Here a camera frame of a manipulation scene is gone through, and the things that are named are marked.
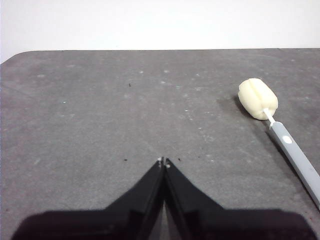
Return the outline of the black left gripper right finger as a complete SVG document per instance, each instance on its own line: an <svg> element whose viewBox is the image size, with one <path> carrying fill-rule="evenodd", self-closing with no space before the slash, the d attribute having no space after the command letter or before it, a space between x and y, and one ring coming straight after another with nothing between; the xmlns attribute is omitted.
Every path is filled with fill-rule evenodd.
<svg viewBox="0 0 320 240"><path fill-rule="evenodd" d="M207 196L168 158L166 206L183 240L315 240L305 218L280 209L228 209Z"/></svg>

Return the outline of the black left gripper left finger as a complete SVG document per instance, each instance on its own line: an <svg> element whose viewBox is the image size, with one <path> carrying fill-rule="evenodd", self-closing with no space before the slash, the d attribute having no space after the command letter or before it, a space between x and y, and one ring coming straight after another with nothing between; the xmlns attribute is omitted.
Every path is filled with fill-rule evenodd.
<svg viewBox="0 0 320 240"><path fill-rule="evenodd" d="M27 217L14 240L146 240L161 212L164 163L159 159L103 209L46 211Z"/></svg>

